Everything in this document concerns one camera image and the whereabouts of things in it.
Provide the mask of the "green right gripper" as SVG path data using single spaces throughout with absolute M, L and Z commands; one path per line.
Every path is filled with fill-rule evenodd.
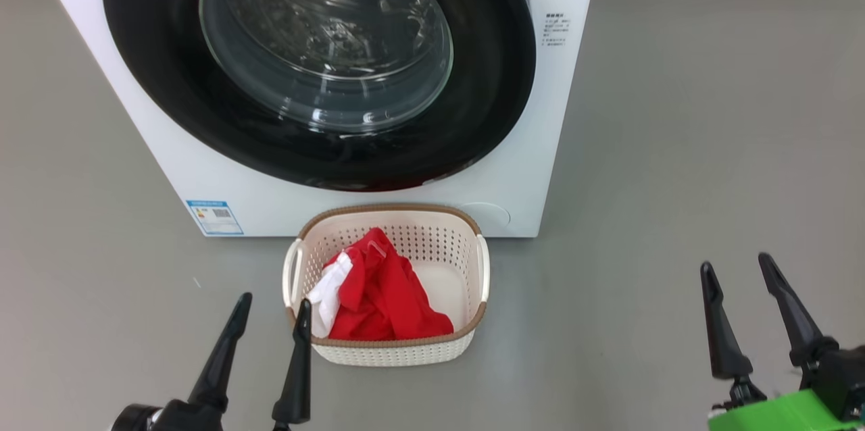
M 814 351 L 824 339 L 822 330 L 806 310 L 769 253 L 759 254 L 761 274 L 775 298 L 791 345 L 795 367 L 815 362 Z M 863 416 L 838 417 L 813 390 L 800 390 L 769 399 L 748 378 L 753 364 L 739 348 L 723 307 L 724 293 L 709 261 L 700 267 L 702 301 L 713 378 L 733 380 L 729 400 L 712 407 L 708 430 L 862 430 Z

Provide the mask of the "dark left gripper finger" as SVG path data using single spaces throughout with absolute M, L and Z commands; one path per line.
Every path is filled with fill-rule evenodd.
M 236 345 L 245 333 L 252 301 L 251 293 L 243 293 L 236 302 L 189 395 L 191 405 L 213 407 L 219 412 L 228 409 L 228 384 Z
M 311 419 L 312 303 L 301 301 L 294 323 L 293 352 L 280 397 L 272 410 L 275 427 L 291 427 Z

